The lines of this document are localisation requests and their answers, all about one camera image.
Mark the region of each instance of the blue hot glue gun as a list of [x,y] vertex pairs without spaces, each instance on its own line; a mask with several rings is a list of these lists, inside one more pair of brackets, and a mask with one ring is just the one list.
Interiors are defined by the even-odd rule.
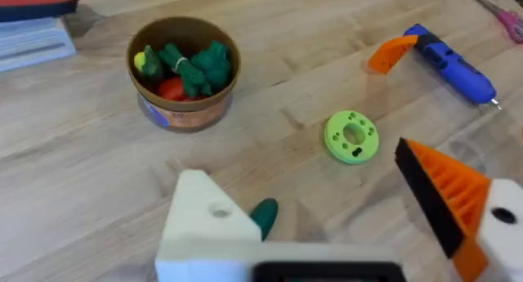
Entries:
[[418,42],[414,48],[440,72],[456,91],[470,102],[477,105],[491,102],[501,109],[495,99],[496,90],[487,77],[469,65],[463,57],[428,29],[422,25],[415,25],[407,29],[404,35],[418,35]]

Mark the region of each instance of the cardboard canister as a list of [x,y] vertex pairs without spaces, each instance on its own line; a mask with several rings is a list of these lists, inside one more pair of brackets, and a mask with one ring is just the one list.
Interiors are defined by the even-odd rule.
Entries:
[[[183,56],[191,58],[207,49],[215,40],[229,48],[232,72],[230,82],[218,93],[197,101],[170,101],[156,95],[159,85],[147,83],[134,66],[134,55],[151,45],[159,51],[167,43],[175,44]],[[228,109],[231,91],[240,71],[240,55],[232,38],[215,24],[189,16],[174,16],[156,20],[132,38],[127,48],[127,70],[139,92],[139,102],[153,123],[180,130],[199,130],[223,117]]]

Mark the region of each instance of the black plastic piece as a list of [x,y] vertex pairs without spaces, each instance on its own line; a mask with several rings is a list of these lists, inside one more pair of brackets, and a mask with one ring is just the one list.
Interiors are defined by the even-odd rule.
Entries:
[[420,52],[425,49],[428,45],[431,45],[433,43],[442,43],[440,38],[438,36],[434,35],[433,33],[423,34],[418,36],[418,41],[416,42],[416,45],[414,45],[414,48]]
[[253,270],[253,282],[295,280],[407,282],[394,262],[263,262]]
[[404,138],[400,138],[396,147],[396,165],[422,207],[445,255],[451,258],[463,242],[464,234]]

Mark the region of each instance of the wood grain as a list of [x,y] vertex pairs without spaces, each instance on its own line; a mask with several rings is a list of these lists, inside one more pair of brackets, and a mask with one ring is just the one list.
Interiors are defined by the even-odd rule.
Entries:
[[[220,25],[244,60],[228,115],[194,134],[148,121],[123,61],[140,27],[172,15]],[[0,281],[154,280],[184,168],[207,171],[246,210],[276,197],[272,240],[386,246],[411,281],[446,281],[394,164],[399,137],[523,182],[522,49],[472,0],[82,0],[67,19],[76,56],[0,75]],[[417,22],[489,76],[503,111],[469,105],[412,52],[387,76],[365,72],[379,43]],[[321,140],[346,109],[382,139],[359,166]]]

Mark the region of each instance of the green plastic ring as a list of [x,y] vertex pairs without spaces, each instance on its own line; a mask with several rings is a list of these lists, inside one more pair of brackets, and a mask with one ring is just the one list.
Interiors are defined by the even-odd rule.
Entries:
[[376,126],[364,115],[352,111],[340,111],[330,117],[324,129],[325,145],[344,163],[358,164],[371,159],[379,147]]

